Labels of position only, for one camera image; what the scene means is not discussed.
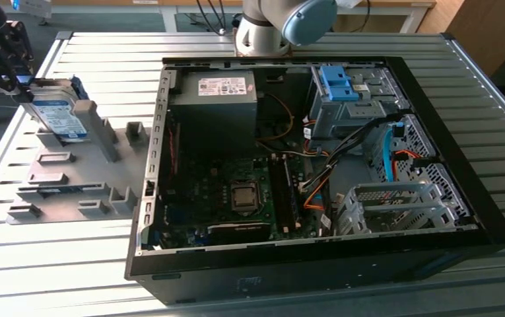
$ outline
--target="slotted metal table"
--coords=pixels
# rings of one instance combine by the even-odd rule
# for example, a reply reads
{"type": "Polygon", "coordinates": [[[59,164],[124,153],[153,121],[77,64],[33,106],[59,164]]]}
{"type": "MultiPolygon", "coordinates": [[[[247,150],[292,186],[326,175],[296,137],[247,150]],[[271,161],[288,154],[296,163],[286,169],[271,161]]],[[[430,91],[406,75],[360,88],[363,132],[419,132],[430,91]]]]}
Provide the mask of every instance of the slotted metal table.
{"type": "MultiPolygon", "coordinates": [[[[207,33],[60,33],[40,77],[81,78],[115,127],[151,122],[164,56],[231,56],[207,33]]],[[[402,56],[505,214],[505,99],[439,35],[328,34],[295,55],[402,56]]],[[[129,220],[5,224],[40,143],[17,110],[0,141],[0,312],[15,316],[505,316],[505,250],[424,281],[165,307],[123,278],[129,220]]]]}

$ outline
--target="yellow wire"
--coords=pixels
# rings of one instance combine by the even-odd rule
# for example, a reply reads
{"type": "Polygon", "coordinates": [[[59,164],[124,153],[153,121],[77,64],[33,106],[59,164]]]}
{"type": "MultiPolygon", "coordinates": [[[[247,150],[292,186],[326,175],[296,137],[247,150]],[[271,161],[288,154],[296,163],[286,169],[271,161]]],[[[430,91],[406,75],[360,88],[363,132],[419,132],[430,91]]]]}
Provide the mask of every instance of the yellow wire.
{"type": "Polygon", "coordinates": [[[330,175],[326,176],[326,178],[322,180],[319,186],[316,186],[315,190],[312,191],[311,195],[308,196],[307,200],[303,203],[303,207],[310,205],[310,201],[311,201],[312,197],[315,196],[316,192],[319,191],[322,185],[324,185],[326,181],[328,180],[328,177],[330,177],[330,175]]]}
{"type": "Polygon", "coordinates": [[[279,139],[280,137],[284,137],[287,135],[287,133],[291,131],[292,127],[294,127],[294,115],[291,114],[291,111],[290,111],[287,105],[272,94],[266,94],[266,95],[268,95],[271,98],[274,98],[279,102],[279,104],[283,107],[283,109],[286,109],[287,115],[288,115],[288,127],[287,127],[287,130],[280,135],[274,135],[271,137],[260,137],[260,138],[256,139],[259,141],[271,141],[271,140],[279,139]]]}

